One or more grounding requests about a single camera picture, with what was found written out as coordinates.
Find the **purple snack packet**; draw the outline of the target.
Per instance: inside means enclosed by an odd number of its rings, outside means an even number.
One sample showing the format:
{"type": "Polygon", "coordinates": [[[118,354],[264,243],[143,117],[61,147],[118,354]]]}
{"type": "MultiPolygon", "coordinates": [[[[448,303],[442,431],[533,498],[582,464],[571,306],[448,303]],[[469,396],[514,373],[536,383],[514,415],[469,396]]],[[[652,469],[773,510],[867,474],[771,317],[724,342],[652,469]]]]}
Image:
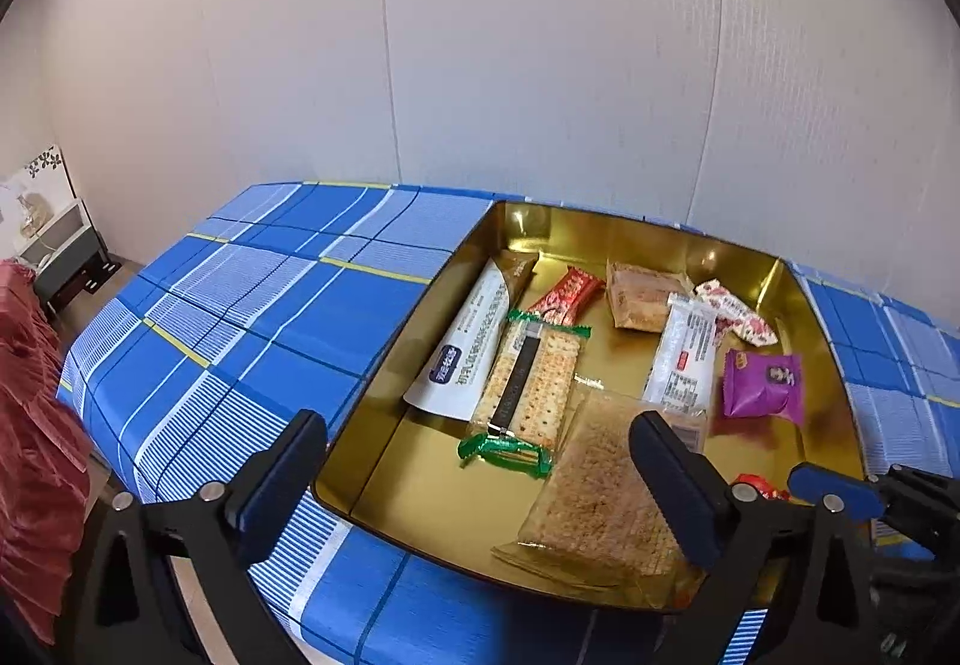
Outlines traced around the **purple snack packet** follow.
{"type": "Polygon", "coordinates": [[[784,418],[804,425],[802,356],[731,350],[724,358],[722,413],[727,418],[784,418]]]}

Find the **large cracker pack clear wrapper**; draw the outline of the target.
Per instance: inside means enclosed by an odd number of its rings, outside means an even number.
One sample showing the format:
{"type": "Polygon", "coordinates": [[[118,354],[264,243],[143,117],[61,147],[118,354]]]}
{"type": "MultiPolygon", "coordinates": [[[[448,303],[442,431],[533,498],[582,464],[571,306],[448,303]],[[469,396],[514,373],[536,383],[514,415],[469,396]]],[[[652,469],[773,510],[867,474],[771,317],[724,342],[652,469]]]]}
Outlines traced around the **large cracker pack clear wrapper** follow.
{"type": "Polygon", "coordinates": [[[569,406],[553,470],[516,538],[494,557],[568,598],[683,610],[703,571],[683,557],[628,449],[631,422],[661,409],[584,384],[569,406]]]}

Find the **white label snack packet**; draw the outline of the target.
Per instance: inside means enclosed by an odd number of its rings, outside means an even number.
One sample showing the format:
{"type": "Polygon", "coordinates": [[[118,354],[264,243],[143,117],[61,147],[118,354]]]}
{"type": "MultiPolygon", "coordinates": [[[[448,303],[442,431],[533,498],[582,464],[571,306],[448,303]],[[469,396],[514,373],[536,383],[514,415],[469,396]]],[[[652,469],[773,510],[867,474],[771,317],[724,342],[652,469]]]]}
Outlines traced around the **white label snack packet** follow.
{"type": "Polygon", "coordinates": [[[683,415],[703,415],[713,402],[718,312],[677,293],[669,296],[667,307],[643,401],[683,415]]]}

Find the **floral white snack packet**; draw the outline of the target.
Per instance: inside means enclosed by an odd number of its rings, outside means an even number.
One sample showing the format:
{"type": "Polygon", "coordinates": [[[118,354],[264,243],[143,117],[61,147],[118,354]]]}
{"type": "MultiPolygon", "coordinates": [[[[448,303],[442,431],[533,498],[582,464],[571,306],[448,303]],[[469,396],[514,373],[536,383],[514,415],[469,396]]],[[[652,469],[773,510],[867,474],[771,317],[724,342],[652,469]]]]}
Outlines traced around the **floral white snack packet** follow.
{"type": "Polygon", "coordinates": [[[742,342],[752,347],[772,347],[779,342],[770,324],[717,278],[697,285],[695,294],[718,313],[722,325],[742,342]]]}

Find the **brown pastry clear wrapper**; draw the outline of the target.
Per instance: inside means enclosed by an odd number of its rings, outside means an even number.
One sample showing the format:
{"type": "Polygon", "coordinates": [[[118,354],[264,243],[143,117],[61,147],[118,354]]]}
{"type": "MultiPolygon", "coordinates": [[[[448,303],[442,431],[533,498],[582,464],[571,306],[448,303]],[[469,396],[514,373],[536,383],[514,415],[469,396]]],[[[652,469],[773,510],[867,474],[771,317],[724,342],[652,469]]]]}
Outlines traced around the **brown pastry clear wrapper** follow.
{"type": "Polygon", "coordinates": [[[692,280],[685,273],[607,262],[605,294],[615,329],[662,332],[669,317],[670,296],[692,296],[693,291],[692,280]]]}

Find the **green-ended cracker pack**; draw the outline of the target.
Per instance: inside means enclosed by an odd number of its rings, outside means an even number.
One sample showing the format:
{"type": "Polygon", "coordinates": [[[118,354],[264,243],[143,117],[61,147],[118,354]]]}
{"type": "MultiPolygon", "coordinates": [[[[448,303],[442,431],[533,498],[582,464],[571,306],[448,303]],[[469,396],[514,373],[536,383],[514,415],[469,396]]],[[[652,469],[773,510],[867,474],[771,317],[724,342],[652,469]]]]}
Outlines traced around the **green-ended cracker pack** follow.
{"type": "Polygon", "coordinates": [[[587,326],[562,326],[532,312],[508,312],[480,401],[457,459],[483,461],[543,480],[553,468],[587,326]]]}

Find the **red snack bar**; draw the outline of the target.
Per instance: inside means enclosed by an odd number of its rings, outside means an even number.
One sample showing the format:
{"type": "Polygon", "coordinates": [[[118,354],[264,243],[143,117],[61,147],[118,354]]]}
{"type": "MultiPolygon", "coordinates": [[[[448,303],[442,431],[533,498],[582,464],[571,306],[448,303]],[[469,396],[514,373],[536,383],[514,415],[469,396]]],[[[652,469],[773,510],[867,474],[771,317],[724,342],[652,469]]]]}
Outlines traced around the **red snack bar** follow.
{"type": "Polygon", "coordinates": [[[602,278],[579,267],[569,266],[565,275],[544,296],[532,303],[526,312],[545,323],[573,327],[578,324],[581,312],[602,293],[604,287],[602,278]]]}

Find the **long white brown snack bar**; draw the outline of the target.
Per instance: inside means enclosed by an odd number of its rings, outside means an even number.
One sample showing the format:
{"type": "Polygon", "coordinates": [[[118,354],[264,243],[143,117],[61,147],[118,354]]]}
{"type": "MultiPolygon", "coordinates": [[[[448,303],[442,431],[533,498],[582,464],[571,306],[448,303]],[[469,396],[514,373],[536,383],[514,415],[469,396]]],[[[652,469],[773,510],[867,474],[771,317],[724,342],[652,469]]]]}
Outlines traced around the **long white brown snack bar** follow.
{"type": "Polygon", "coordinates": [[[501,249],[490,257],[404,401],[435,417],[468,422],[500,346],[506,316],[521,300],[537,252],[501,249]]]}

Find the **small red candy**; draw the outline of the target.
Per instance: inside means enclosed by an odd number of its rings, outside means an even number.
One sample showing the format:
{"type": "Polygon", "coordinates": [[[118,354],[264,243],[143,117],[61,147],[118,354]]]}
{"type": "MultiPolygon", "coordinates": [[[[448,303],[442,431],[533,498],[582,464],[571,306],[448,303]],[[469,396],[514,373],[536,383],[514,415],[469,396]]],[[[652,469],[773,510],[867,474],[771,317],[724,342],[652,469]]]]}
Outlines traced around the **small red candy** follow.
{"type": "Polygon", "coordinates": [[[789,501],[789,495],[786,489],[776,488],[773,483],[768,482],[761,475],[755,473],[739,473],[734,480],[736,485],[747,485],[754,488],[757,493],[765,499],[779,499],[780,501],[789,501]]]}

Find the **red ruffled fabric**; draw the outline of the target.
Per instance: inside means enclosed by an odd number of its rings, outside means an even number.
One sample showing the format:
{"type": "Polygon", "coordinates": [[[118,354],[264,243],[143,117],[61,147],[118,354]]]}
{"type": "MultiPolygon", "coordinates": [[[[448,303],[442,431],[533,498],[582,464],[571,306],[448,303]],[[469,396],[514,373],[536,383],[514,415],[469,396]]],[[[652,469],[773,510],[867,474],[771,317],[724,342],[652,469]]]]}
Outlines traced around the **red ruffled fabric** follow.
{"type": "Polygon", "coordinates": [[[50,645],[83,540],[91,443],[57,401],[64,358],[32,288],[2,264],[2,590],[50,645]]]}

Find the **blue plaid tablecloth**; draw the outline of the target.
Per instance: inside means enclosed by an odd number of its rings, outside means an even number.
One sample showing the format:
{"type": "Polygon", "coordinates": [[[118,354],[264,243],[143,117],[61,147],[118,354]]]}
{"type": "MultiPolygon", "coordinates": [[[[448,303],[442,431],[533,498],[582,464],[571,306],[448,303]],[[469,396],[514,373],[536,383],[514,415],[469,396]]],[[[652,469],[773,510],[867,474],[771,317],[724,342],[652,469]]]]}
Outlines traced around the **blue plaid tablecloth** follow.
{"type": "Polygon", "coordinates": [[[454,189],[259,184],[130,280],[68,352],[60,401],[142,502],[231,477],[299,410],[337,458],[245,578],[270,657],[622,663],[640,625],[523,584],[488,554],[532,488],[460,472],[402,392],[490,255],[534,251],[532,291],[608,259],[717,278],[817,376],[809,420],[718,436],[729,473],[958,467],[958,335],[919,309],[692,228],[454,189]]]}

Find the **white bedside cabinet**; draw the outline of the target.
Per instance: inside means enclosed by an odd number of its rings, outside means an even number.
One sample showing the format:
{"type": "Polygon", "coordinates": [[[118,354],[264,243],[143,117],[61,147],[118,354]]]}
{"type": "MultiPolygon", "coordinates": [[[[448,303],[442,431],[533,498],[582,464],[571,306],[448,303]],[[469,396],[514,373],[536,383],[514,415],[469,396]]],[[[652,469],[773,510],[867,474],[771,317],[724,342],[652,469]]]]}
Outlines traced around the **white bedside cabinet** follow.
{"type": "Polygon", "coordinates": [[[121,268],[55,144],[2,177],[2,257],[32,273],[32,288],[49,317],[80,291],[96,293],[121,268]]]}

